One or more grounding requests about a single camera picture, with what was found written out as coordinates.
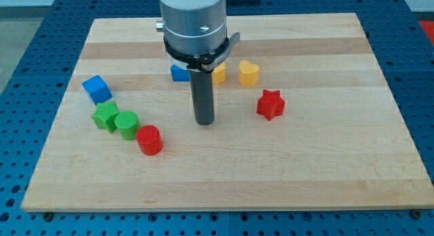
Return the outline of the black clamp ring mount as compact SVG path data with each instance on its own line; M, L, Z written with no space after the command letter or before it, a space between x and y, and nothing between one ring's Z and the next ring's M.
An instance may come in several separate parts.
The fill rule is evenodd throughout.
M230 38L226 37L223 43L214 51L202 55L187 55L177 52L163 39L165 50L172 64L188 71L212 72L220 66L230 55L233 46L240 40L240 32L235 32Z

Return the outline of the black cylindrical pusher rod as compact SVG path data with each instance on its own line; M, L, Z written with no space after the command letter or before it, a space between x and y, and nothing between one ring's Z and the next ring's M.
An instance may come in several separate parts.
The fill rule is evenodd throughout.
M195 121L199 125L214 122L214 95L212 74L189 71Z

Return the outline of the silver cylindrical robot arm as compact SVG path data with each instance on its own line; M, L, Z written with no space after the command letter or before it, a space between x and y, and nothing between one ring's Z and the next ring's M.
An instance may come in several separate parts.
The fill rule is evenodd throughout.
M195 121L214 122L212 72L240 40L228 36L226 0L159 0L165 50L172 62L189 73Z

